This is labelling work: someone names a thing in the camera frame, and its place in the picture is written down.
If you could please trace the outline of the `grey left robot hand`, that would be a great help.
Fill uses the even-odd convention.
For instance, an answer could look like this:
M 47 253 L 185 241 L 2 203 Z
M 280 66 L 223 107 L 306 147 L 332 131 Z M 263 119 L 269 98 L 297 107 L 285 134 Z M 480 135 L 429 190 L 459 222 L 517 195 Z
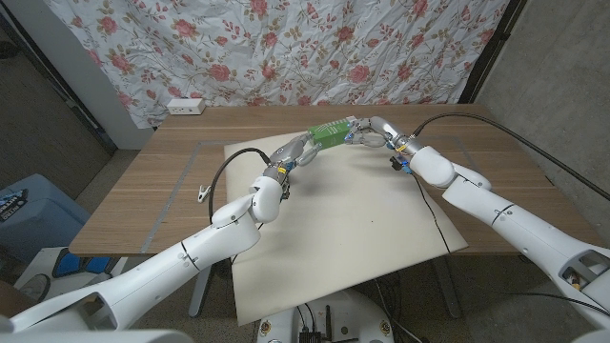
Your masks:
M 300 134 L 272 153 L 263 175 L 282 184 L 291 170 L 308 165 L 321 150 L 312 133 Z

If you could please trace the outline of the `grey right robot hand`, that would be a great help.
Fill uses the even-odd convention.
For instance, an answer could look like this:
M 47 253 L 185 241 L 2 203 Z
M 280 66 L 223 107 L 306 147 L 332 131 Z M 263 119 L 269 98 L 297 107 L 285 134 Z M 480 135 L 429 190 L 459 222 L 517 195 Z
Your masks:
M 353 120 L 348 127 L 349 130 L 344 137 L 344 143 L 347 145 L 364 145 L 370 148 L 385 146 L 407 155 L 415 155 L 423 148 L 413 135 L 407 135 L 394 124 L 378 116 Z

